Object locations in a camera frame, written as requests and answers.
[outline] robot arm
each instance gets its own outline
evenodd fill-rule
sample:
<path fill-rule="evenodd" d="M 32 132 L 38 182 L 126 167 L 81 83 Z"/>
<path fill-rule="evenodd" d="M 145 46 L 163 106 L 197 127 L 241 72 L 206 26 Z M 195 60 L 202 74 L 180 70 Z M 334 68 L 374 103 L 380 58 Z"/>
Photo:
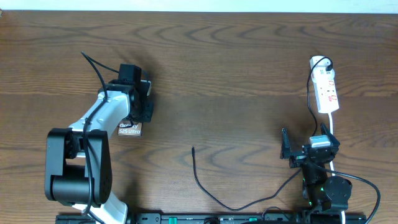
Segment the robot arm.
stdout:
<path fill-rule="evenodd" d="M 96 111 L 87 131 L 93 176 L 93 203 L 89 215 L 98 223 L 125 224 L 127 205 L 111 191 L 112 171 L 108 139 L 122 119 L 150 122 L 153 103 L 147 101 L 151 83 L 141 80 L 141 69 L 122 64 L 117 80 L 106 85 L 108 98 Z M 47 137 L 45 194 L 49 200 L 84 210 L 89 197 L 88 169 L 67 163 L 67 159 L 85 157 L 82 132 L 86 118 L 104 100 L 104 90 L 81 119 L 69 128 L 54 128 Z"/>

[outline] wood grain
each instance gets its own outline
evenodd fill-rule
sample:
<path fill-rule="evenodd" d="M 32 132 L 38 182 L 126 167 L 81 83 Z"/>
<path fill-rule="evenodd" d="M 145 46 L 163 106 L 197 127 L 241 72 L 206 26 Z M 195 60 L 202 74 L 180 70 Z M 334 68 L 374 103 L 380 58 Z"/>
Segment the wood grain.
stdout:
<path fill-rule="evenodd" d="M 380 188 L 373 223 L 398 222 L 394 15 L 6 11 L 0 30 L 0 223 L 53 223 L 75 212 L 45 199 L 45 138 L 96 98 L 100 82 L 81 50 L 113 68 L 129 62 L 148 71 L 153 120 L 140 139 L 110 140 L 113 190 L 172 213 L 225 212 L 196 186 L 192 145 L 200 180 L 224 203 L 272 195 L 295 172 L 278 159 L 280 130 L 303 144 L 313 129 L 308 60 L 331 57 L 340 100 L 335 166 Z M 376 194 L 353 184 L 349 211 L 369 215 Z M 244 212 L 306 206 L 300 191 L 296 178 Z"/>

